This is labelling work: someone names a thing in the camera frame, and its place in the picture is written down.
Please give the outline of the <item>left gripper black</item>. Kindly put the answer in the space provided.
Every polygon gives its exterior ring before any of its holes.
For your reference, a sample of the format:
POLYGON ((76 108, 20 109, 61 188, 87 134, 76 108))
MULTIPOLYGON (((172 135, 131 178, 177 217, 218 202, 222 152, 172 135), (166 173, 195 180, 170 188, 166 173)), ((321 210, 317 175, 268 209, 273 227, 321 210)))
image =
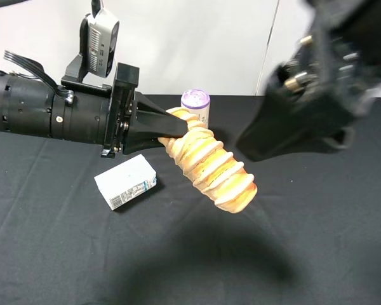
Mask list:
POLYGON ((157 137, 183 137, 188 132, 185 120, 160 108, 142 93, 135 92, 138 81, 138 67, 117 63, 102 144, 103 158, 115 158, 116 153, 123 150, 124 155, 129 155, 162 147, 157 137), (131 111, 132 133, 127 134, 131 111))

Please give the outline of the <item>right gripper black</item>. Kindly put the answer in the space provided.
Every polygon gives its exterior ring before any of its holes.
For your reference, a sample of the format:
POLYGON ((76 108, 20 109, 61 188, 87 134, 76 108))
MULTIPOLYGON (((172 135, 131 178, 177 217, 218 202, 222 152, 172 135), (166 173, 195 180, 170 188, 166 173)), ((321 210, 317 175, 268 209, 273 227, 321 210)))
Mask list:
POLYGON ((347 149, 351 125, 381 85, 381 56, 367 54, 314 21, 293 56, 276 66, 265 97, 236 147, 251 161, 347 149))

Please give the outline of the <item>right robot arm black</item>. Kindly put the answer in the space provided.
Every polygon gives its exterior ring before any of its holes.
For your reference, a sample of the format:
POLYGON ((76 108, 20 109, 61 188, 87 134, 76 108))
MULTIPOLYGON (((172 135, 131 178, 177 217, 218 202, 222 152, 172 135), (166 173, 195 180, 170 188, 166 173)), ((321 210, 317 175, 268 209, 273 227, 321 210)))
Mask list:
POLYGON ((381 87, 381 1, 311 1, 294 55, 270 74, 236 147, 251 161, 349 148, 381 87))

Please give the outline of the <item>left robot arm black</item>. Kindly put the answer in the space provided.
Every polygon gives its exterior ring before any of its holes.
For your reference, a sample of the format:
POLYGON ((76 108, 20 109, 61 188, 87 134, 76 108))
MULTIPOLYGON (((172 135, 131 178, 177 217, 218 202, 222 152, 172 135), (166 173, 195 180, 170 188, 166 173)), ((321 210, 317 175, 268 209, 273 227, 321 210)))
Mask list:
POLYGON ((0 71, 0 132, 100 145, 104 158, 183 137, 186 121, 138 92, 138 80, 138 67, 119 63, 112 86, 63 81, 68 103, 42 81, 0 71))

